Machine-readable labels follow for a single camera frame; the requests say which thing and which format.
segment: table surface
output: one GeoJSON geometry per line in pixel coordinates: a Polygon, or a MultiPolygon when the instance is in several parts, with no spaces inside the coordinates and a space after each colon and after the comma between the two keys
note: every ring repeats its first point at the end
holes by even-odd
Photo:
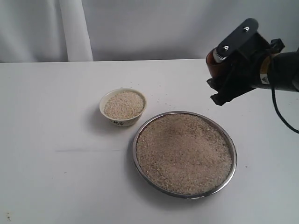
{"type": "MultiPolygon", "coordinates": [[[[269,90],[220,107],[208,78],[204,59],[0,64],[0,223],[296,223],[299,136],[277,117],[269,90]],[[148,100],[129,128],[99,111],[101,97],[121,87],[148,100]],[[174,198],[135,170],[129,143],[137,129],[173,110],[213,119],[234,141],[236,173],[219,193],[174,198]]],[[[296,127],[298,99],[277,92],[296,127]]]]}

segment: robotic end effector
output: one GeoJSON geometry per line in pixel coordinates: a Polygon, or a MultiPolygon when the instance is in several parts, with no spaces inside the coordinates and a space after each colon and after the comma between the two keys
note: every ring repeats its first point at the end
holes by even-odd
{"type": "Polygon", "coordinates": [[[257,29],[255,19],[245,20],[207,55],[207,83],[218,92],[211,96],[217,105],[255,88],[299,91],[299,53],[280,54],[282,41],[268,43],[257,29]]]}

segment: white backdrop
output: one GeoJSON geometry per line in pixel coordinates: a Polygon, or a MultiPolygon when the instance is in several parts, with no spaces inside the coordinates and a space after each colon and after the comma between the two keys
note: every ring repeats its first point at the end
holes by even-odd
{"type": "Polygon", "coordinates": [[[299,45],[293,0],[0,0],[0,62],[204,58],[243,20],[299,45]]]}

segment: small bowl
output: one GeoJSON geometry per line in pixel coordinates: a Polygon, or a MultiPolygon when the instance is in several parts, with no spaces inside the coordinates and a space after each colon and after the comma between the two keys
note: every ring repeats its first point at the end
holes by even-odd
{"type": "Polygon", "coordinates": [[[220,126],[218,125],[217,123],[215,123],[214,121],[212,121],[211,119],[205,117],[205,116],[202,116],[200,114],[197,114],[197,113],[193,113],[193,112],[186,112],[186,111],[171,111],[171,112],[166,112],[166,113],[161,113],[151,119],[149,119],[148,121],[146,121],[141,127],[140,129],[137,131],[137,134],[136,136],[134,137],[134,140],[133,140],[133,160],[134,160],[134,163],[135,163],[135,167],[137,169],[137,171],[139,172],[139,174],[151,185],[153,186],[154,188],[156,188],[157,190],[165,193],[165,194],[168,194],[170,196],[174,196],[174,197],[180,197],[180,198],[189,198],[189,199],[198,199],[198,198],[202,198],[202,197],[206,197],[206,196],[209,196],[209,195],[212,195],[212,194],[215,194],[217,193],[218,191],[220,191],[221,189],[223,189],[227,184],[228,182],[233,178],[233,175],[235,173],[235,169],[236,169],[236,166],[237,166],[237,152],[235,150],[235,146],[233,144],[233,141],[231,140],[230,136],[228,135],[228,133],[220,126]],[[195,195],[184,195],[184,194],[179,194],[179,193],[175,193],[175,192],[171,192],[171,191],[168,191],[166,189],[163,189],[161,187],[159,187],[158,185],[156,185],[154,182],[152,182],[151,179],[149,179],[146,174],[142,171],[140,165],[139,165],[139,162],[138,162],[138,158],[137,158],[137,154],[136,154],[136,150],[137,150],[137,141],[138,141],[138,138],[140,136],[140,134],[142,133],[142,131],[147,127],[147,125],[149,125],[151,122],[153,122],[154,120],[158,119],[158,118],[161,118],[165,115],[169,115],[169,114],[179,114],[179,113],[183,113],[183,114],[190,114],[190,115],[193,115],[193,116],[197,116],[201,119],[203,119],[205,122],[207,122],[209,125],[211,125],[212,127],[216,128],[221,136],[225,139],[227,145],[228,145],[228,148],[229,148],[229,152],[230,152],[230,155],[231,155],[231,158],[232,158],[232,165],[231,165],[231,168],[230,168],[230,172],[229,174],[227,175],[225,181],[219,185],[218,187],[208,191],[208,192],[205,192],[205,193],[202,193],[202,194],[195,194],[195,195]]]}
{"type": "Polygon", "coordinates": [[[144,112],[145,108],[146,108],[146,99],[145,99],[145,96],[142,93],[140,93],[139,91],[133,90],[133,89],[129,89],[129,88],[121,88],[121,89],[117,89],[117,90],[112,90],[111,92],[109,92],[105,96],[103,96],[103,98],[100,101],[100,112],[106,118],[108,118],[112,122],[112,124],[114,124],[116,126],[121,126],[121,127],[127,127],[127,126],[131,126],[131,125],[135,124],[139,120],[139,118],[141,117],[141,115],[144,112]],[[111,97],[115,96],[116,94],[121,93],[121,92],[126,92],[126,91],[135,92],[135,93],[137,93],[143,99],[143,102],[144,102],[143,110],[137,116],[129,118],[129,119],[114,119],[114,118],[108,117],[104,113],[104,109],[105,109],[105,106],[106,106],[106,103],[108,102],[108,100],[111,97]]]}

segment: metal bowl rim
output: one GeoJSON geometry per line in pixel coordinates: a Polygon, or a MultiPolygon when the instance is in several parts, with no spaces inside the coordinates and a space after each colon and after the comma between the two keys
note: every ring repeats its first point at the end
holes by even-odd
{"type": "Polygon", "coordinates": [[[179,198],[189,198],[189,199],[198,199],[198,198],[203,198],[212,194],[217,193],[218,191],[220,191],[221,189],[223,189],[232,179],[233,175],[235,174],[235,170],[236,170],[236,166],[237,166],[237,153],[236,153],[236,149],[235,149],[235,145],[232,141],[232,139],[230,138],[229,134],[220,126],[218,125],[216,122],[214,122],[213,120],[201,115],[201,114],[197,114],[197,113],[193,113],[193,112],[187,112],[187,111],[171,111],[171,112],[165,112],[165,113],[161,113],[157,116],[154,116],[152,118],[150,118],[149,120],[147,120],[137,131],[134,140],[133,140],[133,160],[134,160],[134,164],[135,167],[137,169],[137,171],[139,172],[139,174],[150,184],[152,185],[154,188],[156,188],[157,190],[168,194],[170,196],[174,196],[174,197],[179,197],[179,198]],[[190,114],[193,116],[197,116],[202,118],[203,120],[205,120],[206,122],[208,122],[211,126],[213,126],[214,128],[216,128],[218,131],[220,131],[221,135],[226,139],[229,150],[230,150],[230,154],[231,154],[231,158],[232,158],[232,166],[231,166],[231,170],[228,174],[228,176],[226,177],[225,181],[219,185],[218,187],[202,193],[202,194],[195,194],[195,195],[185,195],[185,194],[179,194],[179,193],[175,193],[175,192],[171,192],[168,191],[166,189],[163,189],[161,187],[159,187],[158,185],[156,185],[151,179],[149,179],[146,174],[142,171],[139,162],[138,162],[138,158],[137,158],[137,154],[136,154],[136,150],[137,150],[137,140],[141,134],[141,132],[146,128],[147,125],[149,125],[152,121],[163,117],[165,115],[170,115],[170,114],[180,114],[180,113],[184,113],[184,114],[190,114]]]}

